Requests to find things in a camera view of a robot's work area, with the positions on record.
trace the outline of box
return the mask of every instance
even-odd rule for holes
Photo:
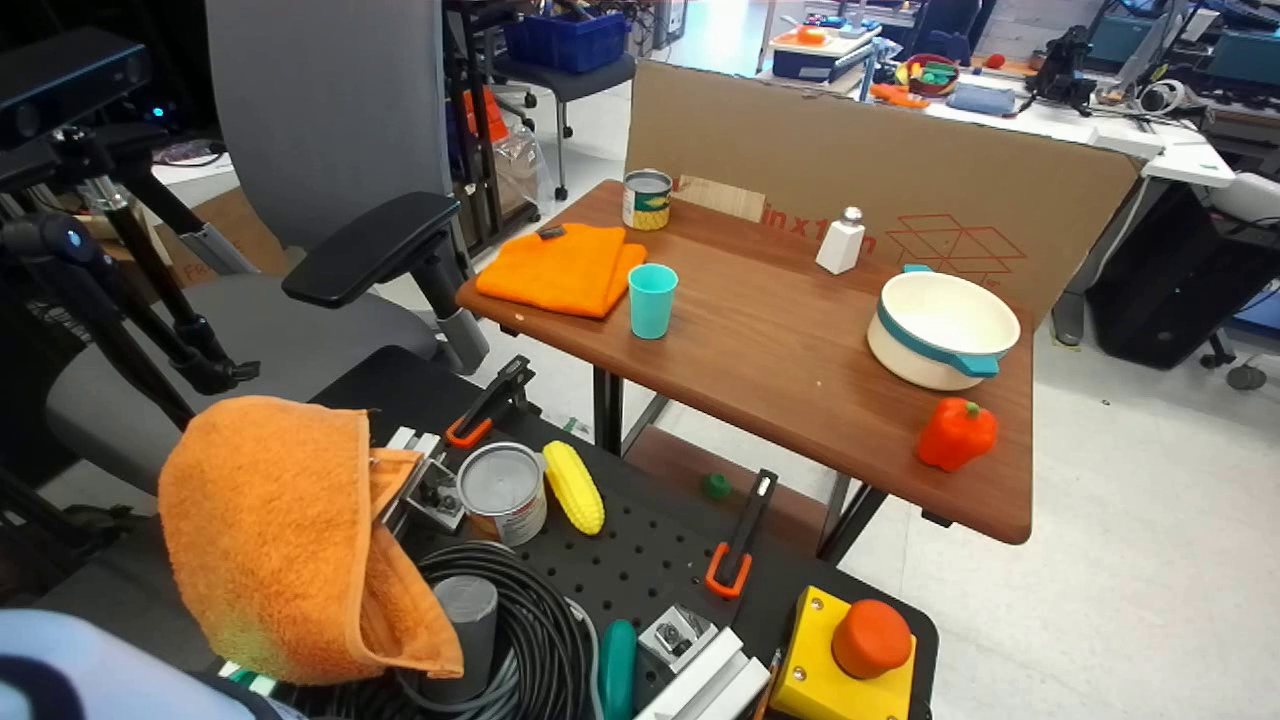
[[[841,34],[820,27],[824,45],[797,45],[793,30],[776,34],[774,48],[774,76],[806,80],[806,84],[836,84],[845,70],[869,58],[873,30]]]
[[[569,76],[587,76],[598,67],[617,65],[627,51],[627,19],[625,14],[523,14],[503,27],[509,54],[528,67],[558,67]]]
[[[999,290],[1033,330],[1123,207],[1141,161],[810,84],[642,65],[627,169],[760,192],[760,223],[806,255],[857,202],[860,279],[926,260]]]

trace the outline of clamp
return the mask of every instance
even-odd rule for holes
[[[774,498],[774,489],[776,489],[776,473],[760,467],[751,498],[731,527],[731,541],[721,541],[709,559],[704,588],[730,603],[740,598],[751,581],[751,562],[756,562],[751,544],[756,544],[764,508]]]
[[[514,357],[492,383],[456,415],[445,431],[445,445],[456,453],[477,449],[490,431],[492,419],[503,415],[509,406],[528,406],[523,383],[532,381],[528,357]]]

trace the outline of yellow box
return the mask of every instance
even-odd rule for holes
[[[814,583],[806,588],[787,655],[768,708],[806,720],[910,720],[918,639],[914,655],[902,666],[873,681],[845,674],[845,666],[833,655],[833,636],[845,612],[848,598]]]

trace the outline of wooden table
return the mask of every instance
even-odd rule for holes
[[[562,223],[622,223],[622,182],[594,189]],[[627,299],[607,318],[576,318],[482,295],[471,285],[459,290],[477,314],[598,368],[598,445],[622,449],[625,375],[866,478],[820,546],[830,559],[845,554],[886,494],[1003,544],[1033,536],[1033,341],[968,393],[999,415],[997,453],[963,473],[937,473],[914,457],[937,393],[895,381],[866,341],[889,262],[873,255],[830,276],[797,237],[680,201],[665,233],[627,238],[680,270],[674,337],[659,344],[627,337]]]

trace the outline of small cup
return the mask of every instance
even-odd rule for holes
[[[632,289],[632,337],[665,341],[674,328],[680,276],[669,262],[636,262],[627,276]]]

